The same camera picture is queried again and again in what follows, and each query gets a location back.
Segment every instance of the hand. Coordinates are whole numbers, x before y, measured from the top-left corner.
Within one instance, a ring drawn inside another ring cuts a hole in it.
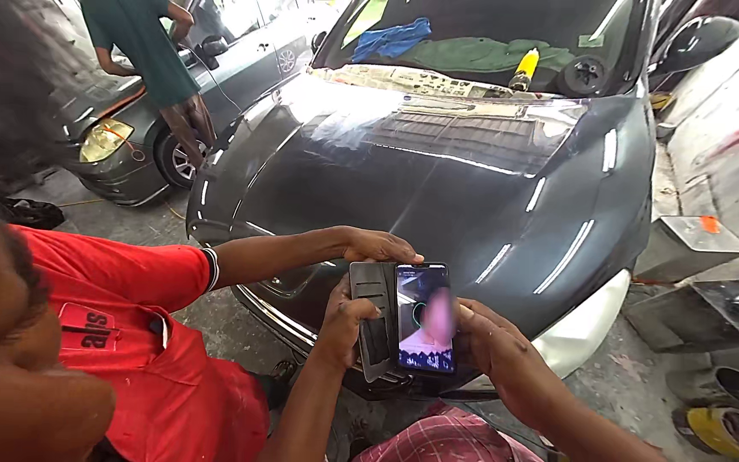
[[[398,236],[384,231],[369,231],[352,226],[339,226],[346,236],[343,257],[348,261],[399,261],[401,263],[422,263],[424,257]]]
[[[574,395],[514,324],[475,300],[458,302],[459,352],[471,352],[509,412],[542,432],[544,422],[555,419],[560,406],[570,404]]]
[[[358,325],[362,319],[375,319],[381,311],[367,299],[350,300],[350,274],[329,295],[323,325],[310,357],[319,358],[340,371],[355,364],[353,346],[358,341]]]

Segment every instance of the newspaper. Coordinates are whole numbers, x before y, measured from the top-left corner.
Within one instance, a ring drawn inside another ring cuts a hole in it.
[[[456,96],[461,98],[518,98],[547,100],[551,95],[512,91],[504,86],[453,79],[426,69],[397,66],[347,64],[339,69],[308,68],[311,75],[347,85],[395,89],[416,95]]]

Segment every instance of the red polo shirt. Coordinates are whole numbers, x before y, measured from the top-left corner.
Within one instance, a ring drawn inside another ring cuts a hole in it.
[[[255,459],[269,427],[258,382],[235,362],[208,358],[201,333],[170,317],[212,287],[214,252],[15,229],[50,287],[59,360],[116,391],[107,437],[124,458]]]

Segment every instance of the smartphone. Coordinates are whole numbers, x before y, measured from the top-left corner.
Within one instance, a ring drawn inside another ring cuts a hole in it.
[[[444,263],[395,266],[398,365],[430,374],[455,373],[455,316]]]

